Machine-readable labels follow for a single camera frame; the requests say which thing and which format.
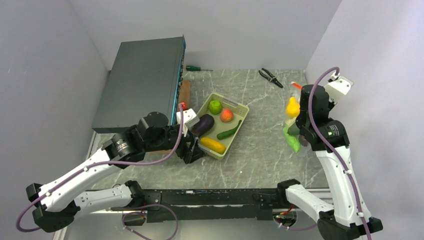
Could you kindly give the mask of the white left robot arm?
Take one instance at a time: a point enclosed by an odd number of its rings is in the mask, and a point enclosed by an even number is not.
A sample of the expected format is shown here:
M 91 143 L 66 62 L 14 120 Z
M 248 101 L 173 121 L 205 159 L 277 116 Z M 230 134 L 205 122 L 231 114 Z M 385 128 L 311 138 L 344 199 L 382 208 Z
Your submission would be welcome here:
M 62 177 L 47 183 L 33 183 L 26 188 L 32 204 L 37 229 L 52 233 L 70 225 L 75 219 L 107 208 L 137 210 L 146 196 L 135 180 L 104 190 L 90 187 L 128 166 L 144 165 L 148 152 L 168 151 L 186 164 L 201 158 L 198 136 L 191 127 L 199 122 L 192 109 L 177 113 L 177 124 L 169 125 L 160 112 L 151 112 L 138 124 L 116 133 L 86 161 Z

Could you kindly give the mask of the white cauliflower with leaves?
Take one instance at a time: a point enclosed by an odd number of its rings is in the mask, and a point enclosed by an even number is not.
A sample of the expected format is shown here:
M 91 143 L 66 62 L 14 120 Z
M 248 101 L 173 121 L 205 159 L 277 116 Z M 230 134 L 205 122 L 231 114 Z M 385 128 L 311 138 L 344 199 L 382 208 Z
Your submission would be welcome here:
M 296 118 L 295 117 L 285 120 L 284 123 L 283 123 L 283 126 L 290 128 L 293 124 L 296 124 Z

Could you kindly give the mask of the clear zip bag orange zipper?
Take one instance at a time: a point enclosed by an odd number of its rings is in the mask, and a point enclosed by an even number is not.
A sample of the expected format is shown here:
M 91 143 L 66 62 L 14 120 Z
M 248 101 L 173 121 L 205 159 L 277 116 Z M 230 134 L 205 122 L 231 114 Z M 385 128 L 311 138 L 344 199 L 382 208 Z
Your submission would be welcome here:
M 285 107 L 287 119 L 283 123 L 283 136 L 288 146 L 294 153 L 298 154 L 302 148 L 309 143 L 300 136 L 300 129 L 296 125 L 297 117 L 300 115 L 300 99 L 302 86 L 294 81 L 289 85 L 290 96 Z

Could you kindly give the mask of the dark green vegetable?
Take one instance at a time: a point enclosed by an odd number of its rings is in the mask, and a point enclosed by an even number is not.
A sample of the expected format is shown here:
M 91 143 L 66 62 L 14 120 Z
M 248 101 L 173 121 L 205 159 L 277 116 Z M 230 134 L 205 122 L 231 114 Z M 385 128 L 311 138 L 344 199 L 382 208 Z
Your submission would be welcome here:
M 296 124 L 293 124 L 291 127 L 287 128 L 287 134 L 290 136 L 298 136 L 300 134 L 300 129 Z

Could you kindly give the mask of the green lettuce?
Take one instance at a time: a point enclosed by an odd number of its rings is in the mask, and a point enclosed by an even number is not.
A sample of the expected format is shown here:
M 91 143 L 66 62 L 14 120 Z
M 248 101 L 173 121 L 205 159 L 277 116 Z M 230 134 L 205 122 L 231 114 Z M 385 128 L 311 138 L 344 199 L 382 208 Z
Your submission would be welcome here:
M 293 149 L 295 153 L 298 153 L 301 149 L 301 144 L 296 136 L 288 134 L 288 127 L 283 127 L 282 132 L 287 144 Z

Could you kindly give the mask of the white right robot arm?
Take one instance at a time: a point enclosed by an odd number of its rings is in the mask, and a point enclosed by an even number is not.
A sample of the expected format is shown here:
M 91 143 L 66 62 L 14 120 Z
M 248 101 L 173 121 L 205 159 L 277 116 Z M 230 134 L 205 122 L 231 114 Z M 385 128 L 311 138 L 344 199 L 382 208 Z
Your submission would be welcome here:
M 300 113 L 295 124 L 310 144 L 324 170 L 332 203 L 305 189 L 296 179 L 277 184 L 276 203 L 300 208 L 316 222 L 324 240 L 371 239 L 383 223 L 373 217 L 359 191 L 352 169 L 350 142 L 344 125 L 329 117 L 334 104 L 321 85 L 305 85 L 300 93 Z

